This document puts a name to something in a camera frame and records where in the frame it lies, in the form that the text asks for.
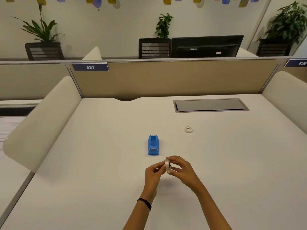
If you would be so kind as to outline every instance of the white desk divider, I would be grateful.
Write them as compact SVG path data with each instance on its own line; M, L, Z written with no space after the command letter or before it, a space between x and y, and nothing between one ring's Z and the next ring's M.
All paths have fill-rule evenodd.
M4 153L36 172L80 102L73 80L64 77L4 141Z
M99 48L94 47L82 60L101 60Z
M278 72L262 95L307 134L307 84L287 72Z

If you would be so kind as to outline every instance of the finger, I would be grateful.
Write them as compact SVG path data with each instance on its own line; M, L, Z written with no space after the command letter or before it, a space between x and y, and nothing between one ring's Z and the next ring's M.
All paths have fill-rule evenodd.
M165 164L160 168L160 170L157 172L157 174L159 176L161 176L162 174L165 174L165 171L166 171L166 167L165 167Z
M161 168L164 164L165 164L165 161L161 161L161 162L155 163L154 165L149 166L148 168L154 171L157 168L158 169Z
M179 165L181 168L182 166L184 166L185 164L185 159L181 158L180 156L170 156L170 157L166 157L167 159L169 159L169 161L173 164Z
M174 177L176 177L176 178L179 178L179 179L180 179L180 177L181 177L181 173L176 172L176 171L174 171L174 170L171 170L171 171L169 172L169 174L172 175L172 176L174 176Z
M177 171L177 172L181 172L181 171L182 171L182 169L176 168L176 167L173 167L173 166L171 166L171 169L172 169L172 170L175 170L175 171Z

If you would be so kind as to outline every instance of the black wristband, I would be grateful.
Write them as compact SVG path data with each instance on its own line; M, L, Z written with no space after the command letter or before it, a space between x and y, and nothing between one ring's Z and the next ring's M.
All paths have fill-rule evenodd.
M143 201L146 204L146 206L149 208L149 210L151 211L151 204L146 199L139 198L138 201Z

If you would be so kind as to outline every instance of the white wall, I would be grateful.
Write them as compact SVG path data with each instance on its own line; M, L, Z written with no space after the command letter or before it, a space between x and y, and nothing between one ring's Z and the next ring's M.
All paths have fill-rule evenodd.
M294 53L295 57L307 57L307 37L303 40L297 51Z
M265 15L263 16L263 19L259 25L258 30L256 31L255 37L252 40L252 43L250 45L250 47L248 48L248 51L256 54L258 46L259 46L259 41L256 42L260 37L261 38L265 38L266 34L265 32L268 30L268 23L269 21L278 13L277 10L281 7L287 6L291 3L293 3L295 0L271 0L271 3L269 5L269 7L267 8L267 11L265 13ZM303 4L307 4L307 0L296 0L299 3L303 3ZM297 48L297 45L293 45L292 46L292 50L290 52L290 55L293 54L293 52L295 51L295 49Z
M102 0L100 11L85 0L46 1L44 19L59 23L57 31L65 35L58 41L65 57L84 57L95 46L102 57L123 57L138 55L138 39L152 38L160 13L167 12L174 17L170 38L242 34L242 47L246 48L267 0L248 3L245 8L238 8L239 1L223 5L221 1L205 0L201 9L193 0L172 0L171 5L164 5L163 0L120 0L118 10ZM26 58L24 44L35 41L20 30L22 22L10 16L39 21L36 1L0 0L0 58Z

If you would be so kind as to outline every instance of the hand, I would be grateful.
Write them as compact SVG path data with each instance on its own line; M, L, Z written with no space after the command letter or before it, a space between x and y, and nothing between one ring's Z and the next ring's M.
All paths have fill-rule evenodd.
M204 188L204 185L194 172L189 162L179 156L166 157L173 164L179 165L181 169L171 166L170 175L179 178L183 184L190 187L190 189L196 193Z
M166 171L165 161L149 166L145 170L145 185L140 198L146 199L152 204L156 194L160 177Z

